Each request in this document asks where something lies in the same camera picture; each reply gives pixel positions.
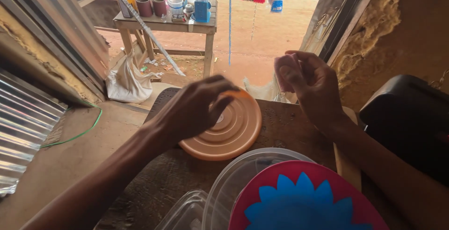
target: blue rope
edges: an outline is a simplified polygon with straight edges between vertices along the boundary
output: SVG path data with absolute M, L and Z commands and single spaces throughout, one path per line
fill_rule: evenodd
M 231 0 L 229 0 L 229 66 L 231 66 Z

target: hand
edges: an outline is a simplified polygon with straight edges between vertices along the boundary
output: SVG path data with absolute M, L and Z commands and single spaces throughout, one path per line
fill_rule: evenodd
M 240 89 L 221 75 L 189 84 L 147 123 L 154 124 L 169 133 L 167 137 L 172 146 L 213 127 L 226 106 L 233 101 L 232 96 L 219 96 L 229 90 Z
M 325 133 L 329 126 L 347 118 L 335 71 L 313 53 L 289 50 L 286 54 L 297 55 L 300 71 L 282 66 L 279 72 L 293 87 L 301 109 L 317 129 Z

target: orange plastic lid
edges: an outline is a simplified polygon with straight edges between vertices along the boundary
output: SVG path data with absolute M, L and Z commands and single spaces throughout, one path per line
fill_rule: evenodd
M 224 92 L 234 101 L 221 113 L 217 123 L 204 133 L 181 141 L 179 145 L 192 156 L 222 161 L 245 152 L 255 142 L 262 127 L 262 114 L 255 99 L 246 91 Z

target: pink cloth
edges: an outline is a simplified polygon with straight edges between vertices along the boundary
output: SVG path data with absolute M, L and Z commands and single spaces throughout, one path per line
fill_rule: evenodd
M 281 89 L 281 92 L 294 93 L 295 90 L 293 89 L 293 87 L 287 81 L 285 81 L 285 79 L 279 72 L 279 69 L 284 65 L 287 65 L 291 67 L 293 70 L 297 70 L 300 72 L 301 71 L 300 63 L 298 61 L 298 57 L 296 56 L 296 54 L 283 55 L 281 57 L 277 57 L 274 59 L 274 73 L 276 74 L 276 78 L 278 79 L 279 88 Z

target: green wire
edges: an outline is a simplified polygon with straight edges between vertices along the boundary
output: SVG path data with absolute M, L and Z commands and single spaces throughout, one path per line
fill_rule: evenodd
M 47 144 L 47 145 L 42 145 L 40 148 L 45 148 L 45 147 L 49 147 L 49 146 L 54 146 L 54 145 L 66 143 L 66 142 L 71 141 L 71 140 L 75 140 L 76 138 L 78 138 L 78 137 L 84 135 L 85 133 L 87 133 L 87 132 L 89 132 L 90 130 L 92 130 L 93 127 L 95 127 L 95 125 L 98 123 L 98 120 L 99 120 L 100 117 L 101 117 L 101 114 L 103 113 L 103 110 L 102 110 L 100 107 L 98 107 L 98 106 L 96 106 L 96 105 L 94 105 L 94 104 L 91 104 L 91 103 L 89 103 L 89 102 L 86 102 L 86 101 L 82 101 L 82 102 L 84 102 L 84 103 L 86 103 L 86 104 L 88 104 L 88 105 L 90 105 L 90 106 L 97 107 L 98 109 L 100 109 L 100 113 L 98 114 L 97 120 L 95 120 L 95 123 L 92 125 L 92 127 L 89 128 L 88 130 L 86 130 L 86 131 L 80 133 L 79 135 L 77 135 L 77 136 L 75 136 L 75 137 L 73 137 L 73 138 L 68 139 L 67 141 L 58 141 L 58 142 L 50 143 L 50 144 Z

